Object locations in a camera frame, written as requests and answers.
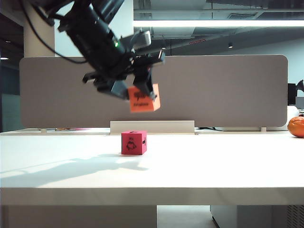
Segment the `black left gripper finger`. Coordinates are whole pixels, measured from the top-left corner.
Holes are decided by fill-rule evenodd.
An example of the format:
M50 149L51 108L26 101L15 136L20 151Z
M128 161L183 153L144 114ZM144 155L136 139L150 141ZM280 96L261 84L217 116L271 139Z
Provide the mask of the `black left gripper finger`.
M154 98L152 86L152 69L150 67L140 67L134 72L133 85L136 86L143 94Z
M122 80L109 80L97 83L98 92L115 96L123 100L129 100L127 89L125 82Z

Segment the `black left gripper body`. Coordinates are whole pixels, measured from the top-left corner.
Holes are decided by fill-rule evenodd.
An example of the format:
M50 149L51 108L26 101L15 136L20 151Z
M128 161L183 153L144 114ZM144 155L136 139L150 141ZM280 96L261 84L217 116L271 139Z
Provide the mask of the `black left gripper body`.
M86 73L82 79L83 83L93 81L97 88L98 82L109 80L125 81L128 75L140 67L153 68L156 64L162 64L165 60L165 53L159 51L157 55L137 56L134 52L116 55L113 52L97 55L94 52L84 54L85 60L93 67L94 72Z

